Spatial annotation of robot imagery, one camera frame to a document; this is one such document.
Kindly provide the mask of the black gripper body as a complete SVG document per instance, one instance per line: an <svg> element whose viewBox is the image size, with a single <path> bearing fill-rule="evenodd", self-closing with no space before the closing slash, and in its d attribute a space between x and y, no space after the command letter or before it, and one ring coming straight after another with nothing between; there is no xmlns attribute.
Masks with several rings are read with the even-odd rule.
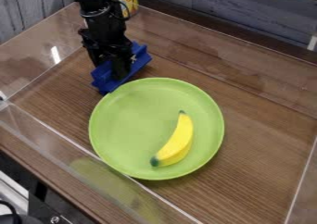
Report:
<svg viewBox="0 0 317 224"><path fill-rule="evenodd" d="M126 21L121 8L82 10L87 28L79 31L90 56L131 56L133 43L126 37Z"/></svg>

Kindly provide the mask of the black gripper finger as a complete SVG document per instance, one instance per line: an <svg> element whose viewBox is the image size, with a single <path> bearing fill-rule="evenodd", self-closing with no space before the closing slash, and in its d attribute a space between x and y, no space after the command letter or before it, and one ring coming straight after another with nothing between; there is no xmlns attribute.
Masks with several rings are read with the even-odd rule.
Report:
<svg viewBox="0 0 317 224"><path fill-rule="evenodd" d="M122 80L130 73L131 57L133 54L130 52L122 52L110 56L113 77L115 80Z"/></svg>
<svg viewBox="0 0 317 224"><path fill-rule="evenodd" d="M85 48L89 51L94 65L99 67L110 59L110 52L107 48L99 44L85 44Z"/></svg>

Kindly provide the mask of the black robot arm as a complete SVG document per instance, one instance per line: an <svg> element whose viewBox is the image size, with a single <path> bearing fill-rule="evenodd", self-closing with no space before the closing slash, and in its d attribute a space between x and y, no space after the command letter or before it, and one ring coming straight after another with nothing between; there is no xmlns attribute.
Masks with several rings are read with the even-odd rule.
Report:
<svg viewBox="0 0 317 224"><path fill-rule="evenodd" d="M131 69L133 43L126 37L126 22L121 0L75 0L87 27L78 33L93 63L99 67L110 63L111 75L122 80Z"/></svg>

